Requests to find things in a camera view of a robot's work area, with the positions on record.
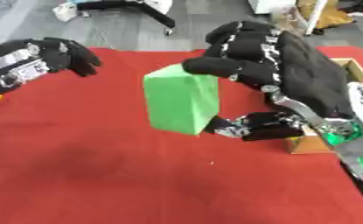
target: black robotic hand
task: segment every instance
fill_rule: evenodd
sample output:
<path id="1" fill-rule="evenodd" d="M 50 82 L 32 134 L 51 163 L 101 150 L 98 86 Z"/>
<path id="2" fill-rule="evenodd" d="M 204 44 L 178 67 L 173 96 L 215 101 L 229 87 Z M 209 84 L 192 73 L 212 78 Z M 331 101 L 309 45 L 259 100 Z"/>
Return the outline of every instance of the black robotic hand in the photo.
<path id="1" fill-rule="evenodd" d="M 206 36 L 211 46 L 184 61 L 192 74 L 212 74 L 250 88 L 277 86 L 323 118 L 351 119 L 346 70 L 299 37 L 270 24 L 233 22 Z"/>
<path id="2" fill-rule="evenodd" d="M 73 40 L 20 39 L 0 45 L 0 95 L 47 73 L 72 70 L 81 77 L 96 74 L 100 60 Z"/>

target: red cloth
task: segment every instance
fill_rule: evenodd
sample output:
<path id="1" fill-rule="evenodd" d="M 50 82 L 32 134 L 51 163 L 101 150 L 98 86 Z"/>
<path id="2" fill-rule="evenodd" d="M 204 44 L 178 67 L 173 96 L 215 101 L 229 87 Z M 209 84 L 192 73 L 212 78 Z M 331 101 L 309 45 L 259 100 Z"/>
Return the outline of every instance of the red cloth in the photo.
<path id="1" fill-rule="evenodd" d="M 144 74 L 199 52 L 97 49 L 99 74 L 50 74 L 0 101 L 0 224 L 363 224 L 333 155 L 284 141 L 154 130 Z M 264 110 L 220 83 L 223 116 Z"/>

